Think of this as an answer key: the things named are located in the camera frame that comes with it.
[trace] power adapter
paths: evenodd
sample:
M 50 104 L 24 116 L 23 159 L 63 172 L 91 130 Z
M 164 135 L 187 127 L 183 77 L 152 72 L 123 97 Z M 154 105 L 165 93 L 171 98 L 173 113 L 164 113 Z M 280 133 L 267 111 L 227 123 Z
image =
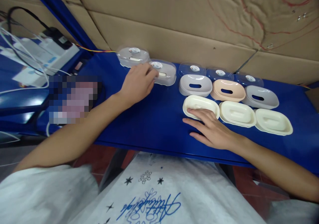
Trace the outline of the power adapter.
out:
M 64 50 L 68 50 L 72 46 L 72 43 L 55 27 L 45 29 L 41 35 L 51 38 L 56 44 L 58 44 Z

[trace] right hand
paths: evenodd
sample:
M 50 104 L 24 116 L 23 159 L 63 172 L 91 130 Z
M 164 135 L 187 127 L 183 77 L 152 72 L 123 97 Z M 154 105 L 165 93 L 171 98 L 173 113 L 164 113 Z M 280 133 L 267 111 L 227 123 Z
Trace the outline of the right hand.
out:
M 158 76 L 158 71 L 149 63 L 132 66 L 118 95 L 121 95 L 123 101 L 129 106 L 132 106 L 149 95 L 154 86 L 154 78 Z
M 191 132 L 189 135 L 197 139 L 199 142 L 216 149 L 227 149 L 232 151 L 238 144 L 244 141 L 245 137 L 229 130 L 218 119 L 214 112 L 206 109 L 195 110 L 187 109 L 187 111 L 200 118 L 204 124 L 193 119 L 184 118 L 183 122 L 198 129 L 203 135 Z

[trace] round sticker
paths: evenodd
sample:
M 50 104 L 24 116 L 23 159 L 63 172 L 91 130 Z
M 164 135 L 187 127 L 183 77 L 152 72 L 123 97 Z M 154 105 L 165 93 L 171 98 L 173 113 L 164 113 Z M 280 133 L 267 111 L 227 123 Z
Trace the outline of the round sticker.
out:
M 216 71 L 216 74 L 219 75 L 219 76 L 224 76 L 224 75 L 226 75 L 225 71 L 223 71 L 223 70 L 217 70 L 217 71 Z
M 132 54 L 135 54 L 135 53 L 141 52 L 141 50 L 136 48 L 136 47 L 132 47 L 132 48 L 129 49 L 129 52 L 132 53 Z
M 195 65 L 190 66 L 190 69 L 191 69 L 192 71 L 195 71 L 195 72 L 199 71 L 199 67 L 198 67 L 198 66 L 195 66 Z
M 163 64 L 158 62 L 158 61 L 153 61 L 151 63 L 152 67 L 154 67 L 155 69 L 159 69 L 159 68 L 162 68 L 163 67 Z
M 256 79 L 255 79 L 254 77 L 250 76 L 250 75 L 247 75 L 247 76 L 246 76 L 246 79 L 247 79 L 248 81 L 250 81 L 250 82 L 255 82 L 255 81 L 256 81 Z

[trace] left hand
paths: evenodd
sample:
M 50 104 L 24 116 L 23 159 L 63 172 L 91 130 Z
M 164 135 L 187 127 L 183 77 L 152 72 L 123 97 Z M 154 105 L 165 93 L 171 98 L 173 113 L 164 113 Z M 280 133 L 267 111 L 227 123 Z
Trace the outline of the left hand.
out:
M 154 78 L 158 76 L 158 71 L 149 63 L 132 66 L 118 94 L 132 106 L 149 95 L 154 86 Z

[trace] forearm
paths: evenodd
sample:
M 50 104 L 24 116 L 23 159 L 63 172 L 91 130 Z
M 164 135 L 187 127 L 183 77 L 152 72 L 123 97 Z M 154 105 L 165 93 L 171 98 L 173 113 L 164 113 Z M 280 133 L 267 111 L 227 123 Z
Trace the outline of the forearm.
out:
M 232 151 L 265 173 L 286 192 L 304 200 L 319 202 L 319 178 L 290 159 L 246 138 Z
M 77 124 L 67 124 L 44 140 L 25 157 L 14 172 L 31 167 L 52 167 L 80 157 L 100 133 L 130 105 L 122 102 L 118 94 L 92 109 Z

